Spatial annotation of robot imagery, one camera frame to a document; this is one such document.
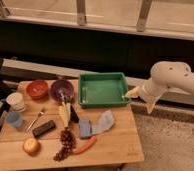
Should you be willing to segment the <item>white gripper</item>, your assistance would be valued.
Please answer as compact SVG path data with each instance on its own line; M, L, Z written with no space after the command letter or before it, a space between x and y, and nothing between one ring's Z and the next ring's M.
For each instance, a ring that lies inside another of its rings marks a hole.
M138 98L140 96L146 102L147 113L152 113L156 102L164 93L165 87L150 78L140 88L136 86L129 90L125 96L128 98Z

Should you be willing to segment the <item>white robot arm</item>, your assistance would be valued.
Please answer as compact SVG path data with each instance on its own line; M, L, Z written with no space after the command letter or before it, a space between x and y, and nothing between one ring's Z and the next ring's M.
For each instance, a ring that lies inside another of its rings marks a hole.
M147 112L151 113L156 102L171 88L179 88L194 95L194 72L185 62L160 61L150 70L150 78L141 86L129 90L125 97L140 97L146 103Z

